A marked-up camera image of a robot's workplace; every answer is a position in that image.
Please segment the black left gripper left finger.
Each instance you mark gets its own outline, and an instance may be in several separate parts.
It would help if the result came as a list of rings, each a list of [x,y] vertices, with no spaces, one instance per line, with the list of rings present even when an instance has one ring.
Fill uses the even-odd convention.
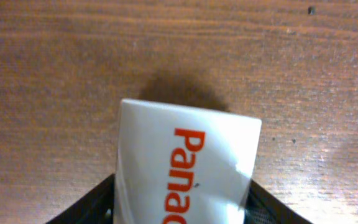
[[[114,181],[111,174],[47,224],[113,224]]]

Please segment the white Panadol box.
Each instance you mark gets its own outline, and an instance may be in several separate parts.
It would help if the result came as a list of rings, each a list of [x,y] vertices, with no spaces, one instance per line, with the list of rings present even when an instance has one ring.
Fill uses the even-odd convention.
[[[124,99],[114,223],[243,223],[261,120]]]

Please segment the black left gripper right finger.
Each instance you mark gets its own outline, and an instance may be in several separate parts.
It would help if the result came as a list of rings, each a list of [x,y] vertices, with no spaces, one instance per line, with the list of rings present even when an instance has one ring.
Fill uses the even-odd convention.
[[[244,224],[311,224],[253,179],[245,206]]]

